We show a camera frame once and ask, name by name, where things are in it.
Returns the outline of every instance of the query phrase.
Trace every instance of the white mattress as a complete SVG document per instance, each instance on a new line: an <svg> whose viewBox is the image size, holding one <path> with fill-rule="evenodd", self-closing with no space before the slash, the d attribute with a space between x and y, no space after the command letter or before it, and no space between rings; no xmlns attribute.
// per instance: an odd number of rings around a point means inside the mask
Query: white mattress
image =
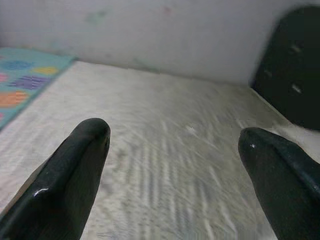
<svg viewBox="0 0 320 240"><path fill-rule="evenodd" d="M292 124L248 87L80 61L0 133L0 210L93 117L111 145L83 240L276 239L237 144L242 128Z"/></svg>

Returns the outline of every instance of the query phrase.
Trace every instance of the orange shape on mat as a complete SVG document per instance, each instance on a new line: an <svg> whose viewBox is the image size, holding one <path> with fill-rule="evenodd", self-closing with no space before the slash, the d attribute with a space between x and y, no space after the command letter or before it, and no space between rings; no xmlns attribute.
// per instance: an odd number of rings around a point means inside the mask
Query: orange shape on mat
<svg viewBox="0 0 320 240"><path fill-rule="evenodd" d="M58 69L54 66L45 66L45 67L36 67L32 69L32 71L38 74L51 75L51 74L56 74L58 72Z"/></svg>
<svg viewBox="0 0 320 240"><path fill-rule="evenodd" d="M24 91L0 92L0 108L13 108L28 98Z"/></svg>

